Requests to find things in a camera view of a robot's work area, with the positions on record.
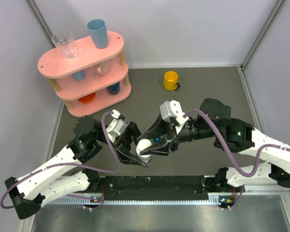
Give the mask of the white bottle cap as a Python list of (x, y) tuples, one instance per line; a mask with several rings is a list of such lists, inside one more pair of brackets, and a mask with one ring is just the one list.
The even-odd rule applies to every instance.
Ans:
[(142, 151), (144, 151), (145, 149), (147, 149), (151, 145), (152, 145), (152, 143), (151, 143), (151, 141), (149, 139), (141, 139), (138, 142), (138, 145), (136, 147), (136, 153), (138, 155), (140, 155)]

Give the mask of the teal pill organizer box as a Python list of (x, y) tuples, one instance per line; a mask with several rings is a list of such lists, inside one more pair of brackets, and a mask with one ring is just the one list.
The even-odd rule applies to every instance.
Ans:
[(161, 140), (161, 138), (160, 138), (160, 137), (157, 137), (157, 138), (154, 138), (154, 139), (153, 139), (153, 142), (156, 144), (156, 143), (158, 143), (160, 140)]

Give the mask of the white pill bottle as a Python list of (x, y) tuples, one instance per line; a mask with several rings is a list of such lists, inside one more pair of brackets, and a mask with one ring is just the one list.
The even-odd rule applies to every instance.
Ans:
[(140, 155), (137, 154), (137, 157), (144, 162), (145, 164), (148, 164), (152, 160), (152, 155)]

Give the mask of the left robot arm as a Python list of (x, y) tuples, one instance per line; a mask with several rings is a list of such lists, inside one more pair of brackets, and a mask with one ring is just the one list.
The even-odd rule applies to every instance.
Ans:
[(48, 203), (79, 191), (96, 191), (101, 188), (98, 168), (86, 166), (102, 149), (100, 142), (111, 149), (115, 161), (120, 164), (146, 166), (146, 163), (130, 153), (131, 144), (141, 136), (136, 123), (125, 123), (117, 111), (111, 115), (109, 125), (91, 116), (80, 118), (73, 129), (75, 137), (59, 153), (31, 173), (5, 181), (7, 191), (19, 219), (27, 219)]

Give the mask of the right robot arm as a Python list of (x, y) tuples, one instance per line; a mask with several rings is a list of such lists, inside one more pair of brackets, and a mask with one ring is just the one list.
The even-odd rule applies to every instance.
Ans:
[(232, 167), (220, 168), (203, 186), (229, 191), (243, 185), (278, 184), (290, 189), (290, 145), (273, 139), (251, 124), (231, 116), (231, 108), (207, 98), (200, 108), (184, 112), (177, 101), (160, 106), (155, 123), (138, 137), (136, 152), (144, 162), (167, 156), (180, 143), (214, 138), (214, 147), (226, 152)]

